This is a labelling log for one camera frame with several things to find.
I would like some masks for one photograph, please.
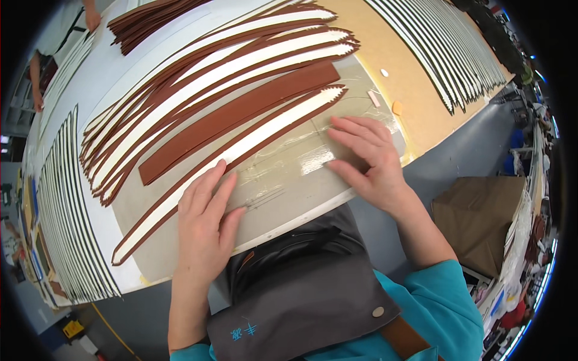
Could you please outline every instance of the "stack of leather strips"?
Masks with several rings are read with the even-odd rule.
[[[127,55],[170,21],[209,1],[156,0],[132,9],[109,21],[107,26],[116,37],[111,45],[121,44],[122,54]]]
[[[56,70],[56,73],[50,80],[50,84],[46,88],[44,93],[44,109],[42,110],[42,118],[40,118],[40,136],[44,133],[46,125],[50,120],[52,111],[60,95],[64,92],[64,89],[68,85],[68,82],[72,79],[72,76],[76,73],[76,70],[82,64],[84,59],[90,53],[92,49],[92,41],[94,40],[94,33],[89,33],[86,30],[76,44],[72,47],[66,58],[64,58],[62,64]]]
[[[445,0],[365,0],[411,49],[450,114],[506,78],[480,34]]]
[[[336,18],[312,1],[273,1],[193,40],[89,122],[80,160],[93,195],[108,206],[143,154],[179,124],[245,85],[292,71],[165,139],[164,146],[142,163],[141,178],[150,184],[205,145],[281,106],[161,197],[118,245],[114,265],[123,263],[176,212],[184,189],[218,159],[225,158],[227,169],[232,169],[343,96],[343,85],[330,85],[339,80],[331,61],[352,54],[359,44],[350,31],[327,25]]]
[[[58,276],[61,292],[73,304],[120,296],[84,204],[77,151],[77,114],[76,106],[60,127],[42,167],[36,194],[43,230],[42,246],[46,247],[50,267]]]

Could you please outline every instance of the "yellow cable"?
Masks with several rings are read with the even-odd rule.
[[[133,354],[133,356],[138,360],[138,361],[142,361],[134,352],[133,350],[131,350],[131,348],[129,346],[127,346],[126,343],[124,343],[124,341],[118,336],[118,334],[116,332],[114,332],[114,330],[112,329],[112,327],[110,327],[110,325],[108,324],[108,322],[105,320],[105,318],[102,316],[101,312],[98,310],[97,305],[95,305],[94,303],[91,303],[92,306],[94,307],[94,310],[97,312],[97,314],[101,317],[102,322],[105,323],[106,327],[109,328],[109,330],[112,332],[113,335],[116,336],[116,338],[120,341],[120,343],[123,344],[123,346],[126,347],[127,350],[129,350],[130,353]]]

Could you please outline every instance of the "person's right hand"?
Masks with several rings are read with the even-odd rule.
[[[32,97],[34,98],[34,110],[36,110],[37,113],[40,113],[42,108],[44,108],[44,100],[42,99],[40,90],[33,90]]]
[[[399,155],[392,142],[390,130],[382,122],[371,118],[331,117],[337,129],[327,134],[353,150],[371,167],[365,174],[340,159],[327,166],[351,185],[359,196],[373,206],[395,214],[411,188],[403,179]]]
[[[220,160],[214,168],[194,180],[179,201],[179,261],[173,277],[183,288],[196,284],[208,289],[225,268],[237,237],[237,228],[245,208],[237,208],[224,217],[227,201],[237,182],[231,173],[213,190],[225,173]]]

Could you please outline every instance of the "leather strap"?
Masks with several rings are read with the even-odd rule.
[[[394,318],[379,332],[403,360],[431,347],[401,316]],[[438,355],[438,361],[444,361],[444,359]]]

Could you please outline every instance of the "person's left hand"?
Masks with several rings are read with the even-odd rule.
[[[95,9],[86,7],[86,26],[88,31],[94,32],[101,23],[101,15]]]
[[[231,173],[213,196],[226,167],[225,161],[220,160],[215,168],[193,181],[179,201],[179,263],[175,271],[179,277],[175,278],[185,279],[189,287],[193,282],[208,289],[225,268],[245,213],[244,207],[234,209],[221,224],[237,182],[237,174]]]

